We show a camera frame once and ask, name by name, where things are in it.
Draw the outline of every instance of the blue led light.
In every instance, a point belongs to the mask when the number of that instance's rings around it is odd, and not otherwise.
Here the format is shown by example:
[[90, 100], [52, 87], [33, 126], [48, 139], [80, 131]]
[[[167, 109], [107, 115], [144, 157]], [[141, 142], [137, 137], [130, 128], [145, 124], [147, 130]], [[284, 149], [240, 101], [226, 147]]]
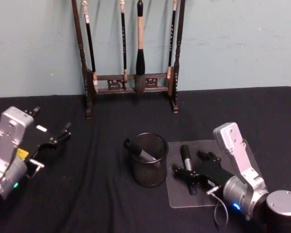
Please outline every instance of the blue led light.
[[233, 206], [238, 209], [238, 210], [241, 210], [240, 206], [237, 204], [237, 203], [233, 203]]

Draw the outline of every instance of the white sticker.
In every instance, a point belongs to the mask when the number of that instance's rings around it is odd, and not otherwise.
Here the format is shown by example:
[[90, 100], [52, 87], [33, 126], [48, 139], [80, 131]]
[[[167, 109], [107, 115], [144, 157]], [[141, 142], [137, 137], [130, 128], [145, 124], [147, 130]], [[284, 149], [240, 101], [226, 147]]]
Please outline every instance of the white sticker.
[[46, 128], [44, 128], [43, 126], [41, 126], [41, 125], [37, 125], [37, 127], [36, 127], [37, 129], [39, 129], [39, 130], [41, 130], [41, 131], [43, 131], [43, 132], [46, 132], [47, 131], [47, 129]]
[[208, 184], [210, 184], [212, 187], [215, 187], [215, 184], [211, 182], [210, 180], [208, 180]]

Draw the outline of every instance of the yellow label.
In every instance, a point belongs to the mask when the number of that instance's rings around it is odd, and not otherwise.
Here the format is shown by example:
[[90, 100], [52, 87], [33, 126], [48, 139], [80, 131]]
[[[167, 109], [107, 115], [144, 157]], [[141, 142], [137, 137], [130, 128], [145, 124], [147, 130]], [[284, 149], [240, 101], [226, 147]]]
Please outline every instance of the yellow label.
[[28, 156], [29, 152], [25, 151], [25, 150], [22, 150], [21, 148], [18, 148], [17, 149], [17, 156], [19, 158], [21, 158], [22, 160], [25, 160], [25, 158]]

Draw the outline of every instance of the wooden brush stand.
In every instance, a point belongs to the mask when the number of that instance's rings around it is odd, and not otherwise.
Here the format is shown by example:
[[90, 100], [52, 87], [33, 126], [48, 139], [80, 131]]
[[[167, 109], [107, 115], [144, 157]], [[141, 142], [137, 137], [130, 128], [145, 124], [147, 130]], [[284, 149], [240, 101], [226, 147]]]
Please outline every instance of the wooden brush stand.
[[[108, 88], [98, 89], [98, 93], [94, 90], [93, 85], [93, 72], [87, 68], [85, 62], [85, 55], [83, 51], [83, 40], [80, 27], [80, 19], [78, 14], [78, 8], [76, 5], [76, 0], [72, 0], [73, 14], [77, 32], [78, 45], [80, 49], [81, 63], [82, 63], [82, 74], [85, 87], [86, 95], [86, 118], [92, 118], [92, 106], [95, 101], [96, 95], [106, 95], [106, 94], [123, 94], [123, 93], [134, 93], [135, 90], [132, 87], [124, 88], [124, 75], [98, 75], [98, 81], [107, 81]], [[171, 67], [170, 78], [167, 79], [167, 73], [157, 73], [157, 74], [145, 74], [146, 85], [145, 85], [145, 95], [147, 92], [166, 92], [170, 97], [171, 106], [174, 113], [178, 112], [178, 74], [179, 74], [179, 58], [180, 58], [180, 48], [182, 41], [183, 32], [183, 21], [184, 21], [184, 11], [185, 11], [185, 0], [180, 0], [180, 13], [178, 19], [178, 34], [177, 34], [177, 48], [176, 48], [176, 59], [174, 66]], [[135, 75], [129, 74], [128, 80], [133, 80]], [[167, 79], [167, 86], [158, 86], [159, 79]]]

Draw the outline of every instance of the black mesh pen holder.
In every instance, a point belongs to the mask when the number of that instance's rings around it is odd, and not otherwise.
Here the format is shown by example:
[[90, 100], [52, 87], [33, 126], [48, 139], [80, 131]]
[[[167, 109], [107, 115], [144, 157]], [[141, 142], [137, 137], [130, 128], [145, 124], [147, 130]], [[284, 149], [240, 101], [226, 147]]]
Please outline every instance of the black mesh pen holder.
[[140, 134], [133, 141], [156, 159], [148, 162], [135, 154], [130, 154], [132, 173], [136, 182], [144, 187], [155, 187], [161, 184], [167, 175], [166, 156], [168, 143], [161, 136], [154, 133]]

